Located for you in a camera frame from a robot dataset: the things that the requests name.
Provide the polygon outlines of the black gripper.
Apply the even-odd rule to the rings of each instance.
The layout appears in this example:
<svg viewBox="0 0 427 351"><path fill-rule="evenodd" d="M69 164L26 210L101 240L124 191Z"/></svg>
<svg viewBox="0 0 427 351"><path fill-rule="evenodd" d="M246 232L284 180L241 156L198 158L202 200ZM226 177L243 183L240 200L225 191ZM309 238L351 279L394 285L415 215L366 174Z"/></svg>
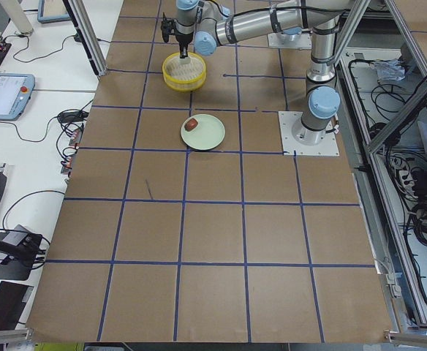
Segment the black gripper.
<svg viewBox="0 0 427 351"><path fill-rule="evenodd" d="M194 36L194 24L182 24L179 21L175 22L175 38L179 44L180 59L189 57L189 43L192 42Z"/></svg>

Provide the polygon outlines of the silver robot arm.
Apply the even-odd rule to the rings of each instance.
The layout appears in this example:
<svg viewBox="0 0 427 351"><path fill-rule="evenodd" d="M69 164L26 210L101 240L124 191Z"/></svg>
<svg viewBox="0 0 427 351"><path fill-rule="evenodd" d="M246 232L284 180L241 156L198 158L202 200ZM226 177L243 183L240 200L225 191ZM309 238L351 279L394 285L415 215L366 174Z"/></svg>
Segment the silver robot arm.
<svg viewBox="0 0 427 351"><path fill-rule="evenodd" d="M266 34L311 30L311 63L306 72L307 106L292 126L293 138L302 145L322 142L341 98L332 83L335 65L363 17L367 1L284 1L269 7L231 13L215 1L177 1L174 18L163 17L162 38L174 36L181 59L188 46L209 56L224 45Z"/></svg>

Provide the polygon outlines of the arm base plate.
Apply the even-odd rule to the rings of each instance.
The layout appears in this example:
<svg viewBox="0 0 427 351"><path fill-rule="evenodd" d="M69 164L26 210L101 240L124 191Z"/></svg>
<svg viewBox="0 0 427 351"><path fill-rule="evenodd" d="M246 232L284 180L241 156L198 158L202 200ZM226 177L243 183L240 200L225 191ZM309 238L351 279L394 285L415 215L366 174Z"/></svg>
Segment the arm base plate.
<svg viewBox="0 0 427 351"><path fill-rule="evenodd" d="M310 33L283 34L272 33L268 35L268 46L278 49L311 50Z"/></svg>
<svg viewBox="0 0 427 351"><path fill-rule="evenodd" d="M310 131L302 125L300 111L279 111L282 153L285 156L340 155L336 133L329 121L322 131Z"/></svg>

